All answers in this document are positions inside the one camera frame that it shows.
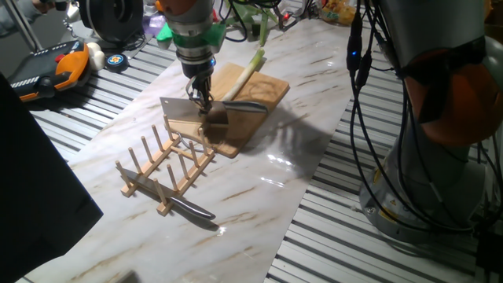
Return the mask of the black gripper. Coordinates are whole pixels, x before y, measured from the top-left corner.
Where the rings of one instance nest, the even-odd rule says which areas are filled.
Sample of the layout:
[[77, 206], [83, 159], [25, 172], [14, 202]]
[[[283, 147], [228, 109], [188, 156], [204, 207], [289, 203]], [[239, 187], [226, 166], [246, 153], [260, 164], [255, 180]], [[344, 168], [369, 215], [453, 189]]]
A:
[[200, 64], [182, 62], [184, 75], [189, 79], [187, 94], [189, 99], [200, 109], [201, 114], [207, 114], [211, 109], [211, 75], [215, 62], [205, 61]]

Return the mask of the bare person hand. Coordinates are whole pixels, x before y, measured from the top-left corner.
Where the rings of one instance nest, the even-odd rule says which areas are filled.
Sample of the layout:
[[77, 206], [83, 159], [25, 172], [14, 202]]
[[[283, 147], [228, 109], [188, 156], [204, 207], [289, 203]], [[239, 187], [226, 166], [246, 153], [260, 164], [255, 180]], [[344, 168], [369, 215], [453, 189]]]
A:
[[40, 0], [31, 0], [33, 6], [42, 14], [48, 13], [55, 7], [53, 2], [41, 2]]

